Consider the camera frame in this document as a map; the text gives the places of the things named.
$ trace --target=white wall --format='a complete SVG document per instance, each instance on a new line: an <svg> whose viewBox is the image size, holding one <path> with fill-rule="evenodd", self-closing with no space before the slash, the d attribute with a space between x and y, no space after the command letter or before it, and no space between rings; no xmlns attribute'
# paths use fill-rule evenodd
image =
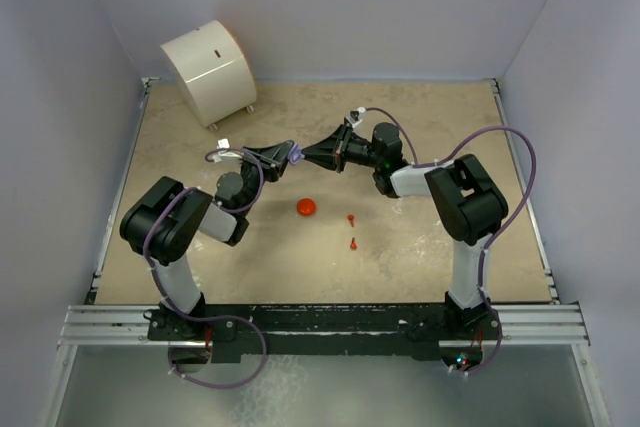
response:
<svg viewBox="0 0 640 427"><path fill-rule="evenodd" d="M214 18L268 79L500 76L545 0L102 0L145 75L160 44Z"/></svg>
<svg viewBox="0 0 640 427"><path fill-rule="evenodd" d="M0 0L0 424L33 426L141 98L98 0Z"/></svg>
<svg viewBox="0 0 640 427"><path fill-rule="evenodd" d="M549 0L504 78L507 119L537 146L559 293L582 305L618 426L640 418L639 79L640 0Z"/></svg>

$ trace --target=white cylindrical object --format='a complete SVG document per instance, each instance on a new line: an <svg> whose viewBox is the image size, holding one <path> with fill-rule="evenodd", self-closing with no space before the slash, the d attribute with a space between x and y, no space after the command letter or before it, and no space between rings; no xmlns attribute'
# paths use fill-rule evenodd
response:
<svg viewBox="0 0 640 427"><path fill-rule="evenodd" d="M480 266L480 252L491 234L478 239L475 245L467 245L464 242L453 241L453 275L449 287L449 297L458 304L461 309L472 309L482 303L482 297L478 291L478 268ZM485 293L489 292L487 285L489 273L489 255L485 254L484 268L482 271L482 284Z"/></svg>
<svg viewBox="0 0 640 427"><path fill-rule="evenodd" d="M208 127L256 101L256 84L240 46L214 20L162 45L176 82Z"/></svg>
<svg viewBox="0 0 640 427"><path fill-rule="evenodd" d="M238 221L233 215L223 212L220 207L211 203L207 213L204 214L202 222L200 222L198 230L212 239L227 242L233 235L233 231L236 230L237 225Z"/></svg>
<svg viewBox="0 0 640 427"><path fill-rule="evenodd" d="M166 267L157 265L156 269L162 287L176 307L187 314L191 312L200 300L200 289L193 280L187 254Z"/></svg>

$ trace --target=white drum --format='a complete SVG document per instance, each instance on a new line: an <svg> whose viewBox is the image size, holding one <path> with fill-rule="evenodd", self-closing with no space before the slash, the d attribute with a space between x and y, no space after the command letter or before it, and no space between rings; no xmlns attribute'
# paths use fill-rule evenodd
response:
<svg viewBox="0 0 640 427"><path fill-rule="evenodd" d="M176 82L208 127L256 101L256 84L233 36L214 20L162 45Z"/></svg>

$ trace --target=small red object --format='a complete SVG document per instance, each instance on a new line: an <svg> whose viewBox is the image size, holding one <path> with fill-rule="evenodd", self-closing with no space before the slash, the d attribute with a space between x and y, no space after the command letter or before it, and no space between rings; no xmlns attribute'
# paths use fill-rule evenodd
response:
<svg viewBox="0 0 640 427"><path fill-rule="evenodd" d="M316 212L316 203L311 199L300 199L298 201L298 213L304 217L313 215Z"/></svg>
<svg viewBox="0 0 640 427"><path fill-rule="evenodd" d="M209 350L209 344L211 343L211 338L213 337L213 329L210 326L205 326L204 328L204 348Z"/></svg>

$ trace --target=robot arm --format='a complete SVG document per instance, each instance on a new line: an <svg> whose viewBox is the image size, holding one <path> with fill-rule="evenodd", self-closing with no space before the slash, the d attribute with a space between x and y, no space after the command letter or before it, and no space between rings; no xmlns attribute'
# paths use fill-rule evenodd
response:
<svg viewBox="0 0 640 427"><path fill-rule="evenodd" d="M260 162L264 180L276 182L287 167L294 145L293 141L286 141L246 150ZM195 315L198 306L204 305L186 256L189 244L197 231L230 246L240 242L249 227L246 215L250 209L246 206L261 188L259 177L258 167L243 161L240 173L227 172L220 177L214 196L194 190L162 220L149 251L158 261L155 268L167 295L182 312ZM127 212L120 224L120 236L134 252L143 254L143 244L153 224L183 190L182 183L162 177Z"/></svg>
<svg viewBox="0 0 640 427"><path fill-rule="evenodd" d="M508 214L507 202L474 155L463 155L442 166L415 167L402 156L399 129L375 126L371 142L353 128L362 111L353 111L327 139L303 149L305 159L342 172L347 162L373 167L378 191L390 198L432 197L442 225L453 238L453 278L448 297L462 310L483 303L478 292L479 257L486 241ZM482 272L486 290L488 253Z"/></svg>

